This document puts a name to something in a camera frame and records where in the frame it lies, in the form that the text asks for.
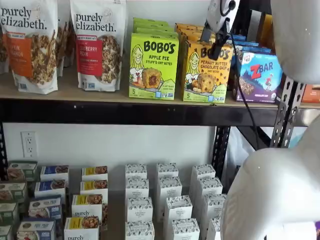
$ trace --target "shelf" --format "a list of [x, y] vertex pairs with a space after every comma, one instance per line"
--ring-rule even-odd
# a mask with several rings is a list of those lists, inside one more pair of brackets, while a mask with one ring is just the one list
[[[173, 101], [128, 97], [128, 81], [116, 92], [78, 88], [75, 67], [66, 68], [58, 79], [58, 91], [48, 95], [18, 92], [11, 73], [0, 76], [2, 122], [75, 123], [177, 126], [251, 126], [245, 105], [230, 93], [224, 104], [183, 102], [180, 88]], [[256, 124], [275, 124], [277, 105], [249, 104]]]

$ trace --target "red label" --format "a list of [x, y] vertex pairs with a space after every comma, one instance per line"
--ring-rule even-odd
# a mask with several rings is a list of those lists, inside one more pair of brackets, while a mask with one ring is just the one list
[[76, 39], [78, 73], [102, 76], [102, 41], [93, 35], [78, 35]]

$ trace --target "green box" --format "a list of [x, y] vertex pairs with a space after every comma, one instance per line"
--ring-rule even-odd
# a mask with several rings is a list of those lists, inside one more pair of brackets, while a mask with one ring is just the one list
[[179, 40], [132, 33], [129, 97], [174, 100]]

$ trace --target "cartoon kid illustration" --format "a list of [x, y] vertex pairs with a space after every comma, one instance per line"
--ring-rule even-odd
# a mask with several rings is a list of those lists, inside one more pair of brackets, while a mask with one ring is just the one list
[[273, 77], [274, 75], [271, 73], [270, 74], [270, 76], [269, 77], [267, 77], [265, 80], [265, 85], [266, 85], [266, 90], [267, 91], [270, 91], [270, 87], [271, 87], [271, 85], [272, 85], [272, 77]]
[[198, 79], [199, 72], [199, 54], [194, 51], [189, 57], [186, 66], [185, 85], [192, 84], [192, 81]]
[[142, 71], [144, 70], [143, 63], [144, 52], [142, 47], [138, 44], [132, 49], [131, 59], [130, 59], [130, 81], [132, 84], [144, 88], [142, 82]]

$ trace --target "black cable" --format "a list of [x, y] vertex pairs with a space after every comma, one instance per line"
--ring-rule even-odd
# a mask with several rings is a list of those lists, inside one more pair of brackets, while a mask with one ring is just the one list
[[232, 40], [232, 46], [233, 46], [233, 50], [234, 50], [234, 57], [235, 57], [235, 74], [236, 74], [236, 80], [238, 83], [238, 88], [239, 88], [239, 92], [240, 95], [242, 97], [242, 100], [244, 102], [244, 105], [246, 107], [246, 109], [249, 112], [251, 121], [252, 121], [252, 125], [253, 125], [253, 129], [254, 129], [254, 133], [255, 133], [255, 140], [256, 140], [256, 149], [259, 150], [259, 137], [258, 137], [258, 130], [257, 130], [257, 125], [254, 119], [254, 116], [252, 115], [252, 112], [248, 106], [247, 100], [245, 98], [244, 93], [242, 92], [241, 89], [241, 85], [240, 85], [240, 72], [238, 71], [238, 64], [237, 64], [237, 60], [238, 60], [238, 53], [237, 53], [237, 49], [236, 49], [236, 45], [235, 45], [235, 40], [234, 40], [234, 35], [232, 34], [232, 32], [230, 32], [231, 35], [231, 40]]

